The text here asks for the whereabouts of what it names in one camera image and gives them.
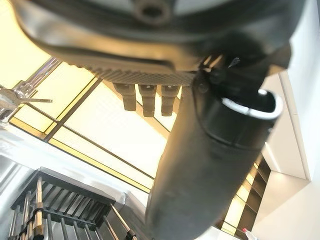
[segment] yellow light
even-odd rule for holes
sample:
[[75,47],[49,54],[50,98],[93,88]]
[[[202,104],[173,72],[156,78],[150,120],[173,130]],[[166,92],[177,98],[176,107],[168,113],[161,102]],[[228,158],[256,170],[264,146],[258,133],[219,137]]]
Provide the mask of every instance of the yellow light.
[[[120,161],[119,159],[115,158],[114,156],[110,155],[109,153],[101,150],[97,146],[84,140],[80,136],[65,129],[64,127],[60,128],[59,131],[53,136],[53,138],[55,140],[58,140],[59,142],[65,144],[65,145],[69,146],[70,148],[78,151],[79,153],[89,157],[90,159],[95,160],[98,163],[101,163],[104,166],[107,166],[110,169],[112,169],[112,170],[114,170],[124,176],[127,176],[128,178],[130,178],[130,179],[146,186],[147,188],[151,189],[152,184],[153,184],[153,180],[151,178],[143,175],[141,172],[135,170],[131,166]],[[81,158],[88,162],[88,160],[85,157],[81,157]]]
[[236,193],[243,201],[247,202],[248,197],[249,197],[249,191],[241,185],[239,188],[238,192]]
[[251,185],[254,183],[254,177],[249,173],[245,178]]
[[155,176],[167,140],[103,83],[65,123],[145,173]]
[[11,89],[27,80],[50,56],[23,34],[6,0],[0,1],[0,29],[0,85]]
[[47,129],[47,127],[49,127],[49,125],[53,123],[53,121],[51,121],[49,118],[43,116],[41,113],[37,112],[36,110],[33,110],[31,107],[27,105],[24,105],[14,115],[14,117],[41,132],[44,132]]
[[225,221],[237,228],[242,213],[244,211],[245,205],[246,203],[244,201],[242,201],[239,197],[235,196],[225,216]]
[[71,103],[94,77],[89,71],[62,63],[36,89],[35,99],[51,99],[53,103],[35,102],[33,105],[53,118]]
[[182,88],[183,88],[183,87],[180,87],[179,92],[178,92],[178,94],[177,94],[177,96],[176,96],[178,99],[181,99]]
[[222,224],[222,228],[221,228],[222,231],[226,232],[227,234],[230,234],[232,236],[234,236],[236,234],[236,228],[229,225],[228,223],[224,222]]

